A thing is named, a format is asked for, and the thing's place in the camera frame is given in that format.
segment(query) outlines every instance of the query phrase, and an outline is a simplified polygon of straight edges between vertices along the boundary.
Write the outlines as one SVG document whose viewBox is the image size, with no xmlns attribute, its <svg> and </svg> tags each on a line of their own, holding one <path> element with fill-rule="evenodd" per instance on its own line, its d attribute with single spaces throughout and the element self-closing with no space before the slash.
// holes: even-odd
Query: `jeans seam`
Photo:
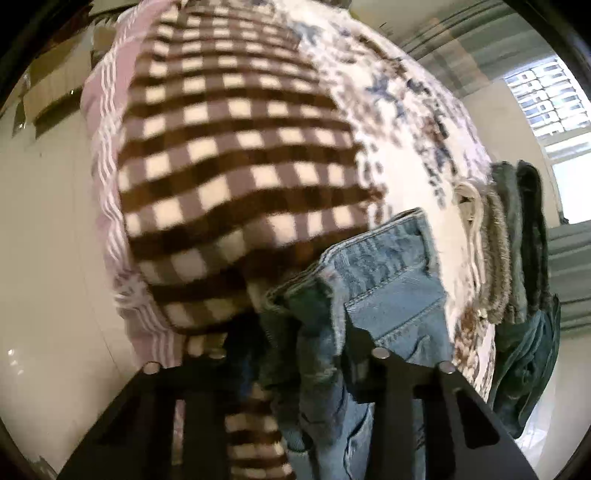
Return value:
<svg viewBox="0 0 591 480">
<path fill-rule="evenodd" d="M 419 220 L 421 218 L 424 218 L 424 213 L 422 210 L 419 210 L 418 212 L 410 213 L 409 215 L 400 217 L 396 220 L 391 220 L 392 224 L 389 225 L 386 223 L 385 225 L 383 225 L 384 229 L 381 229 L 381 227 L 378 227 L 375 230 L 370 230 L 365 233 L 360 233 L 359 235 L 357 235 L 353 238 L 349 238 L 348 240 L 344 240 L 343 242 L 340 242 L 336 245 L 333 245 L 332 247 L 329 247 L 329 249 L 326 250 L 324 252 L 324 254 L 320 257 L 319 264 L 322 264 L 326 260 L 329 260 L 332 253 L 335 250 L 341 250 L 341 249 L 345 249 L 346 247 L 356 245 L 360 242 L 363 242 L 365 240 L 373 238 L 377 235 L 382 235 L 383 233 L 388 232 L 394 226 L 405 225 L 406 223 L 411 222 L 412 220 Z"/>
<path fill-rule="evenodd" d="M 417 270 L 418 267 L 423 266 L 423 262 L 427 259 L 427 257 L 423 254 L 421 254 L 421 256 L 419 257 L 419 262 L 414 264 L 414 265 L 406 265 L 405 267 L 400 268 L 392 277 L 388 277 L 385 280 L 382 280 L 380 283 L 378 283 L 377 285 L 373 286 L 372 288 L 370 288 L 369 290 L 364 291 L 363 293 L 360 293 L 359 295 L 357 295 L 355 298 L 349 300 L 346 303 L 346 306 L 353 306 L 356 303 L 359 303 L 361 300 L 364 300 L 366 297 L 368 297 L 369 295 L 371 295 L 375 290 L 379 289 L 379 288 L 384 288 L 386 285 L 388 285 L 389 283 L 392 283 L 395 280 L 398 280 L 403 274 L 405 274 L 408 271 L 411 270 Z"/>
<path fill-rule="evenodd" d="M 418 321 L 420 321 L 427 313 L 438 308 L 441 304 L 441 300 L 445 297 L 445 295 L 441 295 L 437 300 L 435 300 L 432 304 L 428 305 L 427 307 L 423 308 L 420 312 L 418 312 L 413 317 L 409 318 L 406 322 L 400 325 L 395 330 L 390 330 L 386 335 L 381 336 L 376 343 L 383 344 L 386 342 L 390 342 L 396 337 L 399 337 L 402 333 L 408 330 L 410 327 L 414 326 Z"/>
</svg>

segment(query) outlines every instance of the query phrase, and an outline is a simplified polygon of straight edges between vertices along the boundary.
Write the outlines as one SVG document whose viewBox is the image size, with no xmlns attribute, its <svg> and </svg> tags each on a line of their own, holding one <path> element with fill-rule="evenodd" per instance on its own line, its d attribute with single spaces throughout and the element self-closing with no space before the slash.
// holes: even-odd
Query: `light blue denim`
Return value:
<svg viewBox="0 0 591 480">
<path fill-rule="evenodd" d="M 445 299 L 420 209 L 332 246 L 265 296 L 261 323 L 271 346 L 261 382 L 275 393 L 274 413 L 298 480 L 365 476 L 374 409 L 355 402 L 343 380 L 345 316 L 377 345 L 433 367 L 452 357 Z M 415 478 L 423 478 L 420 407 L 414 418 Z"/>
</svg>

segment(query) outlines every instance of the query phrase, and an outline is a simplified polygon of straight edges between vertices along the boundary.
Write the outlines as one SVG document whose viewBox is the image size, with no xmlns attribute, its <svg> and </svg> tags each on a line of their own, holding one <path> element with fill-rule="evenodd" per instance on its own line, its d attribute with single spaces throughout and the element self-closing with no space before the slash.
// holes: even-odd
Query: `white wall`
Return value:
<svg viewBox="0 0 591 480">
<path fill-rule="evenodd" d="M 0 417 L 60 469 L 134 356 L 95 237 L 83 119 L 11 138 L 14 107 L 0 119 Z"/>
<path fill-rule="evenodd" d="M 563 333 L 552 419 L 536 467 L 540 480 L 552 480 L 560 472 L 591 425 L 590 367 L 591 329 L 584 333 Z"/>
<path fill-rule="evenodd" d="M 553 173 L 531 127 L 504 80 L 492 82 L 462 99 L 478 129 L 482 144 L 495 161 L 531 163 L 540 172 L 544 216 L 548 228 L 558 226 L 559 202 Z"/>
</svg>

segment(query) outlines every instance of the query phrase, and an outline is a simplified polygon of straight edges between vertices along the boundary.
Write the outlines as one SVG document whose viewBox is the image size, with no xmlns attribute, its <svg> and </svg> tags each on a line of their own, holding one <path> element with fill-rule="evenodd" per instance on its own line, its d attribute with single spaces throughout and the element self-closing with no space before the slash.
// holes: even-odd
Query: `white floral fabric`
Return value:
<svg viewBox="0 0 591 480">
<path fill-rule="evenodd" d="M 300 52 L 317 68 L 325 87 L 362 145 L 359 181 L 374 189 L 370 226 L 421 207 L 433 231 L 442 283 L 448 293 L 450 339 L 472 304 L 469 251 L 454 185 L 488 182 L 491 160 L 463 104 L 401 49 L 347 10 L 311 0 L 274 0 L 281 21 L 299 33 Z M 494 366 L 494 327 L 483 322 L 455 358 L 481 396 L 488 396 Z M 470 365 L 463 361 L 470 359 Z"/>
</svg>

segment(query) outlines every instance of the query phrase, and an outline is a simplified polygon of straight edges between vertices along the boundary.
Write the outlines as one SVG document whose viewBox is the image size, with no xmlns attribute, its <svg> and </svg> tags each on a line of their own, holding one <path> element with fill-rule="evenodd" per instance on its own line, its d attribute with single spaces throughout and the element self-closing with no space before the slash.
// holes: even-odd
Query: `window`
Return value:
<svg viewBox="0 0 591 480">
<path fill-rule="evenodd" d="M 505 78 L 545 150 L 570 223 L 591 219 L 591 103 L 558 57 Z"/>
<path fill-rule="evenodd" d="M 591 125 L 591 104 L 558 57 L 505 79 L 534 135 L 545 138 Z"/>
</svg>

